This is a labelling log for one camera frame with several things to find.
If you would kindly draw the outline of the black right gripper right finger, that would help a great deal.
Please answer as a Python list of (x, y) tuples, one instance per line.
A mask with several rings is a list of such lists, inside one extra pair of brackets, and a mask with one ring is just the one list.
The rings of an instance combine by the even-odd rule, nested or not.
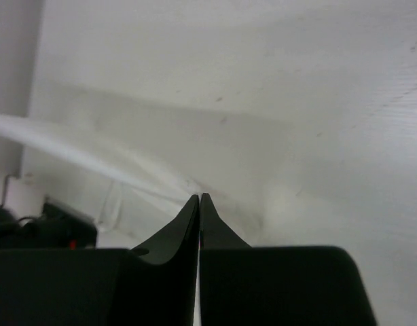
[(200, 203), (203, 325), (375, 325), (359, 269), (335, 246), (252, 247)]

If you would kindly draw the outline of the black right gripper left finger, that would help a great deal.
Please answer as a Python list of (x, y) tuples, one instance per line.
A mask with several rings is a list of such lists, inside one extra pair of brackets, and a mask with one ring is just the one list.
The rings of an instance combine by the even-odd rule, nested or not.
[(199, 198), (133, 249), (0, 250), (0, 325), (191, 325)]

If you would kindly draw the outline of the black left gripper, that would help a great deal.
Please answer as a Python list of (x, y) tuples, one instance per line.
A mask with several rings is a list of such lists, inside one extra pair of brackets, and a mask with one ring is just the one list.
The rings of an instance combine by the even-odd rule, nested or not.
[(93, 218), (57, 202), (43, 204), (40, 216), (17, 218), (0, 205), (0, 250), (93, 248), (97, 228)]

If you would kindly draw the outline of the white tank top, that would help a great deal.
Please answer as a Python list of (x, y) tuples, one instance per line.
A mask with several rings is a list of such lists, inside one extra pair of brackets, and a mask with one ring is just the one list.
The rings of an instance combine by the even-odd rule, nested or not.
[(117, 194), (112, 229), (122, 223), (123, 187), (167, 215), (177, 213), (191, 195), (202, 195), (199, 185), (161, 160), (97, 132), (0, 114), (0, 136), (111, 179), (110, 191)]

